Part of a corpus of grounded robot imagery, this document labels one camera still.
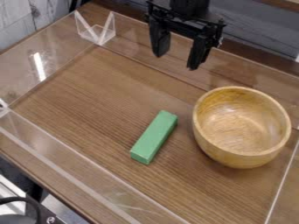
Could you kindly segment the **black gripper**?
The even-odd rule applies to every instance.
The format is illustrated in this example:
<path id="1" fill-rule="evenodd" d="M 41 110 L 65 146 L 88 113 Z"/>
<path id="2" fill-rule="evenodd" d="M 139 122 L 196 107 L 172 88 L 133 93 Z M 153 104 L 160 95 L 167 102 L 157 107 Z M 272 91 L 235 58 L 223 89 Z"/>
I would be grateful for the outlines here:
<path id="1" fill-rule="evenodd" d="M 211 0 L 147 0 L 152 52 L 161 57 L 169 51 L 171 32 L 194 39 L 187 67 L 196 70 L 211 48 L 219 47 L 224 18 L 210 11 Z"/>

